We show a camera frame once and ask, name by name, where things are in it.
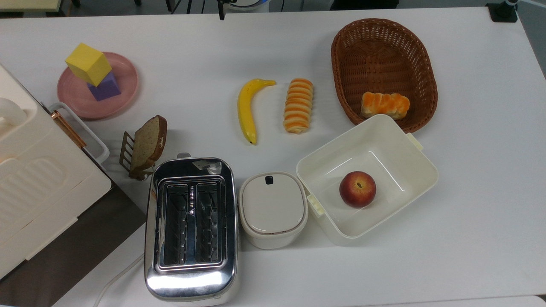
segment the chrome toaster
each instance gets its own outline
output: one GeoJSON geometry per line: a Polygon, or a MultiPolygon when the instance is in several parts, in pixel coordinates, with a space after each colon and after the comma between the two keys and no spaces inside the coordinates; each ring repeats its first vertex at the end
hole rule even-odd
{"type": "Polygon", "coordinates": [[[182,158],[153,173],[145,241],[145,281],[178,306],[212,306],[238,291],[239,221],[229,166],[182,158]]]}

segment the striped bread roll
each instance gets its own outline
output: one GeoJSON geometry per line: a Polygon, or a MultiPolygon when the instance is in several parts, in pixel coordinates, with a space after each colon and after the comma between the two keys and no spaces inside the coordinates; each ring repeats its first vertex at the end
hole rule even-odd
{"type": "Polygon", "coordinates": [[[290,82],[284,103],[284,129],[289,133],[301,133],[309,128],[313,108],[313,83],[296,78],[290,82]]]}

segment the pink plate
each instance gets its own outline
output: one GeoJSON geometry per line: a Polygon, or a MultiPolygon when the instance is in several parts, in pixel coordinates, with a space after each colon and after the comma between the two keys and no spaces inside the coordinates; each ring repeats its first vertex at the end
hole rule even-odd
{"type": "Polygon", "coordinates": [[[136,94],[138,75],[133,64],[119,54],[104,52],[104,55],[112,66],[120,95],[96,101],[87,83],[76,77],[68,67],[57,83],[59,101],[68,105],[82,119],[98,120],[112,116],[126,107],[136,94]]]}

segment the white plastic container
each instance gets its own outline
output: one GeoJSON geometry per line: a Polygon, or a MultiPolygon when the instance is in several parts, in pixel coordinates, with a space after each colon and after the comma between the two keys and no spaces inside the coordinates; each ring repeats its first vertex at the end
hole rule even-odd
{"type": "Polygon", "coordinates": [[[336,245],[351,245],[396,214],[438,180],[423,147],[387,115],[376,115],[300,160],[298,178],[314,217],[336,245]],[[353,171],[370,174],[373,202],[355,209],[343,202],[339,185],[353,171]]]}
{"type": "Polygon", "coordinates": [[[248,240],[270,250],[293,242],[309,215],[301,182],[288,173],[248,178],[239,192],[239,214],[248,240]]]}

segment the table surface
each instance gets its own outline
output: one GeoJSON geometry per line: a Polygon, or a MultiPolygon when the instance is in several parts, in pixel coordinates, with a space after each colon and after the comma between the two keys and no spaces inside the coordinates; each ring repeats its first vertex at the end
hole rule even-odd
{"type": "MultiPolygon", "coordinates": [[[[53,307],[92,306],[102,287],[114,276],[128,267],[139,257],[144,248],[145,227],[140,227],[123,244],[96,266],[85,278],[65,294],[53,307]]],[[[144,265],[141,260],[124,276],[108,288],[99,306],[154,306],[173,307],[171,303],[158,301],[148,292],[142,282],[144,265]]],[[[222,306],[238,306],[236,301],[222,306]]],[[[259,302],[256,306],[267,306],[269,302],[259,302]]],[[[546,307],[546,303],[536,296],[499,297],[468,300],[449,300],[441,302],[419,302],[409,304],[389,304],[388,307],[546,307]]]]}
{"type": "Polygon", "coordinates": [[[2,0],[0,11],[59,11],[61,0],[2,0]]]}
{"type": "MultiPolygon", "coordinates": [[[[241,291],[231,305],[355,306],[546,292],[546,81],[520,22],[493,23],[486,8],[233,14],[225,21],[0,20],[0,41],[9,42],[0,44],[0,62],[46,104],[57,101],[63,60],[80,42],[135,64],[140,90],[133,105],[88,125],[110,148],[103,163],[109,175],[145,208],[149,181],[126,178],[117,160],[123,131],[134,133],[156,114],[169,125],[159,163],[179,152],[219,157],[237,186],[261,172],[295,174],[300,159],[353,127],[335,93],[330,46],[344,25],[366,17],[401,23],[427,48],[438,108],[414,136],[439,181],[355,247],[333,245],[313,219],[284,249],[257,250],[244,240],[241,291]],[[308,132],[289,135],[282,102],[296,77],[315,84],[313,118],[308,132]],[[253,102],[257,146],[243,138],[236,112],[239,89],[253,78],[278,82],[253,102]]],[[[117,299],[134,303],[143,292],[142,274],[132,278],[117,299]]],[[[90,291],[103,285],[97,281],[90,291]]]]}

